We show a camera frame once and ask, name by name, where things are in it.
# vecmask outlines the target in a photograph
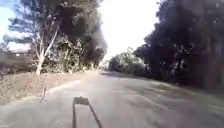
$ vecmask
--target dry grass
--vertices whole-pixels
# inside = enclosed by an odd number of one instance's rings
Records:
[[[80,73],[45,73],[39,78],[35,73],[5,75],[0,80],[0,105],[21,99],[22,97],[38,94],[43,92],[44,88],[50,89],[80,77]]]

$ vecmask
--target foliage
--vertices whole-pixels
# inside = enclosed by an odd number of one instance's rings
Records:
[[[135,75],[144,75],[145,65],[143,61],[135,57],[132,51],[116,55],[109,61],[109,69]]]
[[[219,0],[162,1],[159,23],[135,55],[155,79],[191,86],[222,85],[223,9]]]
[[[97,53],[97,43],[92,40],[100,27],[98,4],[97,0],[20,0],[15,8],[17,17],[10,19],[9,29],[28,35],[25,38],[30,39],[28,43],[36,53],[38,75],[42,65],[50,65],[52,61],[64,71],[77,65],[81,68],[84,61],[90,63],[87,53],[96,55],[100,61],[98,54],[92,54]],[[22,43],[18,39],[6,39]]]

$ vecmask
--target sunlight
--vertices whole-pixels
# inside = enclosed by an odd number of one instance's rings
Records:
[[[158,5],[152,0],[106,0],[99,9],[102,32],[108,44],[104,59],[144,43],[158,21]]]

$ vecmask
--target roadside vegetation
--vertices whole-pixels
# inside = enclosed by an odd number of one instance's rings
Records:
[[[223,91],[224,3],[165,0],[158,4],[159,22],[145,37],[145,44],[131,53],[113,57],[109,69],[187,87]]]
[[[74,73],[98,68],[107,51],[99,4],[98,0],[18,1],[8,28],[24,36],[5,35],[0,43],[0,103],[46,91],[67,78],[76,79]],[[30,49],[10,51],[10,42]]]

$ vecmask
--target tree branch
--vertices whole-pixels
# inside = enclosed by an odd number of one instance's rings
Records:
[[[46,55],[48,54],[49,50],[50,50],[51,47],[53,46],[54,41],[55,41],[55,39],[56,39],[56,37],[57,37],[57,35],[58,35],[58,31],[59,31],[60,24],[61,24],[61,21],[59,21],[59,24],[58,24],[57,29],[56,29],[56,31],[55,31],[55,33],[54,33],[54,36],[53,36],[53,38],[52,38],[52,40],[51,40],[51,43],[50,43],[50,45],[48,46],[47,50],[45,51],[44,56],[46,56]]]

